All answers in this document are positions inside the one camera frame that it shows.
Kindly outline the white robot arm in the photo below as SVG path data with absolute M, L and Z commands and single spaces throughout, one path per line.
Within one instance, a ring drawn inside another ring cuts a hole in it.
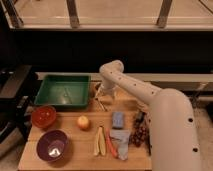
M 194 112 L 188 97 L 179 90 L 162 89 L 123 71 L 120 60 L 102 65 L 101 89 L 112 93 L 118 85 L 148 105 L 152 171 L 202 171 Z

